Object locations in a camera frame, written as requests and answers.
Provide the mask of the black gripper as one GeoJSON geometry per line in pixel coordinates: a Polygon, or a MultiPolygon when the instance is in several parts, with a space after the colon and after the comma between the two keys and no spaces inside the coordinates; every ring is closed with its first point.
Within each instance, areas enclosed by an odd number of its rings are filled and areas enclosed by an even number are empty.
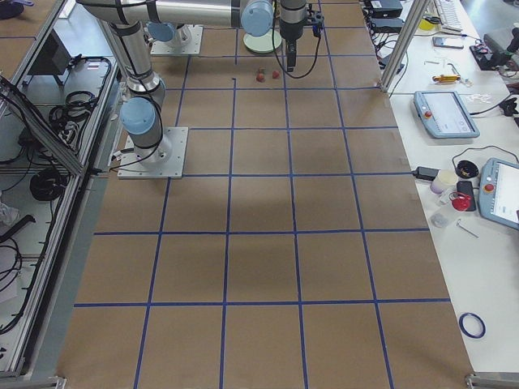
{"type": "Polygon", "coordinates": [[[280,33],[285,39],[286,71],[291,72],[297,63],[297,39],[307,21],[305,0],[281,0],[280,33]]]}

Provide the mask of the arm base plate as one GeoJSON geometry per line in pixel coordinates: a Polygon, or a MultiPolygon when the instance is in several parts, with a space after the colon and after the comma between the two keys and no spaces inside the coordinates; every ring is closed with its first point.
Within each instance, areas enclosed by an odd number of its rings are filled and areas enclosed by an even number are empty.
{"type": "Polygon", "coordinates": [[[162,179],[182,178],[186,156],[187,127],[168,126],[158,149],[146,160],[147,154],[137,148],[122,155],[122,168],[118,169],[120,179],[162,179]]]}
{"type": "Polygon", "coordinates": [[[152,43],[152,56],[190,56],[199,55],[204,27],[197,24],[184,24],[175,29],[170,41],[152,43]]]}

